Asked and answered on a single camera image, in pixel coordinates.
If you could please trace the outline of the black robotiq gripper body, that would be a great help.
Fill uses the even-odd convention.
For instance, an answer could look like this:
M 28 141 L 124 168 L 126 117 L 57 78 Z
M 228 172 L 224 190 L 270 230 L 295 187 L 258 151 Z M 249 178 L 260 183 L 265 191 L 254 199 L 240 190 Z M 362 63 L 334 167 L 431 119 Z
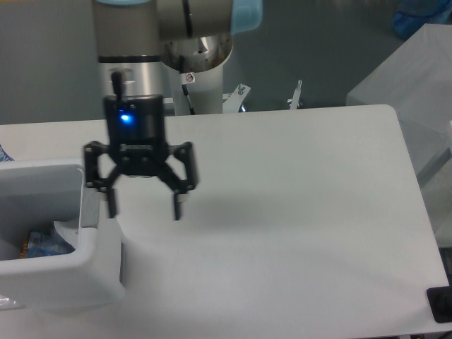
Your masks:
M 163 96 L 103 98 L 109 135 L 108 155 L 122 174 L 156 177 L 169 157 Z

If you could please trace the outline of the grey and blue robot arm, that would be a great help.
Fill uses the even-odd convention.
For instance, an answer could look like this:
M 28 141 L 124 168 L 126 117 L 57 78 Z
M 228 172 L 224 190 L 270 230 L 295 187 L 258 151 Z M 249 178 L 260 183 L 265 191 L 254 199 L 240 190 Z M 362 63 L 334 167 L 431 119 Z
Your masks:
M 162 60 L 168 42 L 256 29 L 261 1 L 94 1 L 97 60 L 109 143 L 84 146 L 85 184 L 116 217 L 116 180 L 157 177 L 173 193 L 174 218 L 182 197 L 199 182 L 193 143 L 166 139 Z

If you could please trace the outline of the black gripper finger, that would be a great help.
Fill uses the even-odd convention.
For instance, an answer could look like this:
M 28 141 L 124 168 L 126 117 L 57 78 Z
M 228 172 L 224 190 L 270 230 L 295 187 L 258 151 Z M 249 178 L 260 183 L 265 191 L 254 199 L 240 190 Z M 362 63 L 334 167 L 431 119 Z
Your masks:
M 194 144 L 184 142 L 169 147 L 169 160 L 179 165 L 174 169 L 168 161 L 164 161 L 159 178 L 172 191 L 174 219 L 182 217 L 182 203 L 199 183 L 198 165 Z
M 114 184 L 121 172 L 115 166 L 108 177 L 103 177 L 100 171 L 99 158 L 108 154 L 109 146 L 99 141 L 91 141 L 83 146 L 83 162 L 85 168 L 85 186 L 94 188 L 105 195 L 109 218 L 115 218 L 118 213 Z

